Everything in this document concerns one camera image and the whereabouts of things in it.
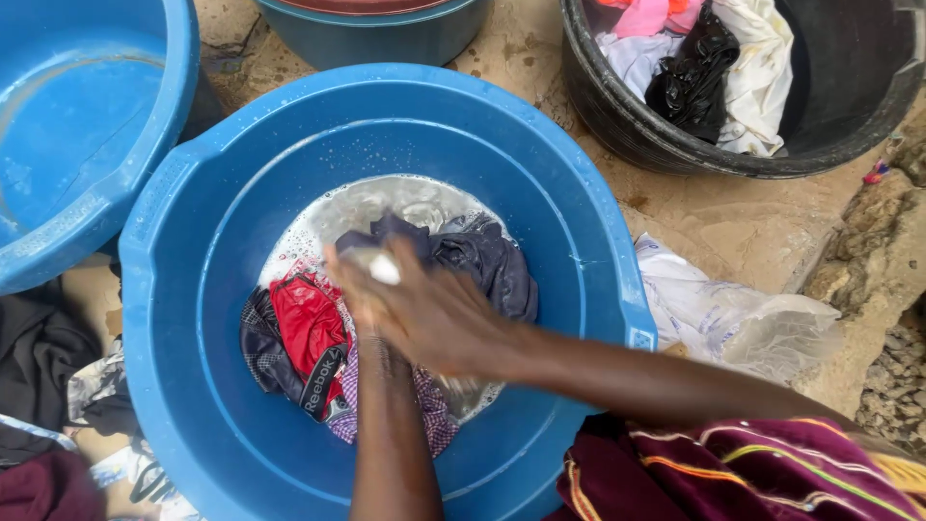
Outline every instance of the person's right hand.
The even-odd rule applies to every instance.
[[[492,309],[468,274],[425,271],[403,238],[384,249],[399,269],[395,286],[325,248],[328,275],[341,286],[358,327],[376,328],[410,362],[439,375],[493,378],[504,363],[516,362],[519,327]]]

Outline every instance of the person's left arm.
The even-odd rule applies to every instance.
[[[357,466],[351,521],[440,521],[441,492],[411,365],[359,332]]]

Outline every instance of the black plastic bag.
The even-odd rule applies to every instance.
[[[705,2],[676,57],[659,62],[663,71],[646,89],[646,104],[687,133],[717,144],[727,120],[724,72],[740,57],[740,43]]]

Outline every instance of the soapy water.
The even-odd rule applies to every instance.
[[[302,210],[267,257],[259,285],[269,287],[270,282],[292,273],[294,266],[320,266],[324,245],[334,244],[349,230],[368,233],[369,224],[387,210],[416,226],[427,226],[432,234],[453,233],[485,214],[502,225],[506,239],[515,242],[498,215],[476,197],[450,184],[406,173],[371,177],[326,192]],[[345,325],[353,329],[349,317]],[[505,387],[502,383],[479,382],[477,392],[459,396],[439,380],[435,385],[444,394],[450,419],[461,425],[494,402]]]

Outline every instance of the blue plastic basin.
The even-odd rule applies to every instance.
[[[135,410],[170,478],[209,519],[346,518],[355,447],[261,392],[238,323],[300,210],[341,184],[396,172],[454,184],[505,219],[540,287],[541,325],[652,349],[618,204],[540,111],[482,80],[410,64],[290,83],[174,148],[119,242]],[[564,450],[590,412],[506,388],[435,460],[448,518],[551,512]]]
[[[194,16],[188,0],[0,2],[0,294],[125,223],[187,118]]]
[[[385,16],[319,13],[277,0],[257,0],[267,23],[297,56],[318,70],[401,61],[443,65],[476,37],[492,0],[448,0]]]

